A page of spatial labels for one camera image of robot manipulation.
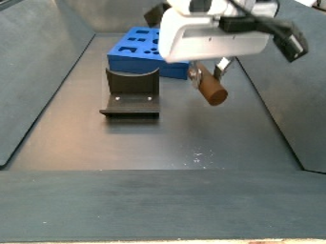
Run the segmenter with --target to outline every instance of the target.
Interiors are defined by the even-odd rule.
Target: hole in blue block
[[[122,52],[136,52],[136,48],[129,48],[129,47],[120,47],[118,48],[118,51],[122,51]]]
[[[149,32],[147,30],[137,30],[136,33],[137,34],[148,34]]]

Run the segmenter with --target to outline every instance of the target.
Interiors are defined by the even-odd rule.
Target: gray floor
[[[0,242],[326,237],[326,178],[316,173],[0,175]]]
[[[105,52],[120,38],[96,36],[6,170],[299,170],[236,63],[221,106],[209,107],[188,81],[161,78],[157,120],[105,119]]]

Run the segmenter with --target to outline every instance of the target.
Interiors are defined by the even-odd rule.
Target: black stand
[[[105,116],[159,116],[159,69],[141,75],[121,75],[105,70],[109,99]]]

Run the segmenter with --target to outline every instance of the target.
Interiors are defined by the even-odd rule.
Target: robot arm
[[[153,8],[153,15],[161,14],[155,16],[160,23],[159,53],[168,63],[191,61],[188,77],[209,105],[227,99],[220,79],[231,60],[259,53],[269,34],[288,62],[308,52],[293,24],[273,19],[277,8],[277,0],[168,0],[163,10]],[[197,60],[213,58],[221,61],[211,74]]]

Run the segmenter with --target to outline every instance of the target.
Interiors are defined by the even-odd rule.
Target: blue shape sorter
[[[147,73],[159,68],[159,75],[187,79],[188,62],[168,64],[157,52],[159,29],[133,27],[108,51],[110,71]]]

